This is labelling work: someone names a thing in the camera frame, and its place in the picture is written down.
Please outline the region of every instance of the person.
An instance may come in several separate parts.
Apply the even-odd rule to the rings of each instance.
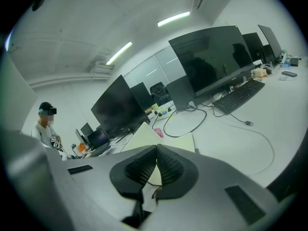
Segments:
[[[50,103],[43,102],[39,106],[39,120],[34,124],[31,136],[41,141],[44,145],[53,147],[51,137],[56,137],[58,142],[62,144],[60,136],[51,126],[53,116],[57,114],[57,109]]]

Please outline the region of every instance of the white shirt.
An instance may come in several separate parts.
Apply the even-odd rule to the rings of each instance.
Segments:
[[[58,134],[53,130],[52,126],[46,126],[44,128],[39,122],[36,122],[32,128],[31,136],[52,148],[50,138],[58,137]]]

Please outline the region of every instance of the pink object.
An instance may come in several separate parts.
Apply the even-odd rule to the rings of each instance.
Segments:
[[[157,133],[159,135],[160,138],[164,137],[163,132],[160,128],[155,128],[154,131],[155,131],[155,133]]]

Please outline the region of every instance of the white ceiling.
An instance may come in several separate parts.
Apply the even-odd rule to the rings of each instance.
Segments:
[[[213,6],[209,1],[203,0],[200,11],[196,9],[194,13],[206,17],[204,4],[212,6],[211,13],[222,11],[221,2]],[[106,62],[127,42],[154,32],[158,21],[190,11],[199,2],[45,0],[37,11],[29,9],[15,26],[9,54],[28,82],[46,76],[90,73],[95,61]],[[114,61],[115,67],[127,60],[125,54],[120,58]]]

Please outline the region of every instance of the desk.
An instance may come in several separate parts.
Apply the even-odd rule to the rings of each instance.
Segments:
[[[287,167],[308,128],[307,59],[288,70],[298,74],[295,78],[280,81],[282,71],[275,67],[272,76],[263,78],[264,88],[232,113],[240,120],[253,122],[253,127],[230,115],[214,117],[211,108],[199,106],[207,111],[207,118],[192,133],[200,154],[228,162],[263,187]],[[215,114],[222,113],[215,109]],[[204,115],[198,110],[180,112],[168,121],[166,131],[183,135],[197,126]],[[166,119],[157,121],[154,127],[163,131],[165,122]],[[121,145],[118,147],[115,152],[121,150]]]

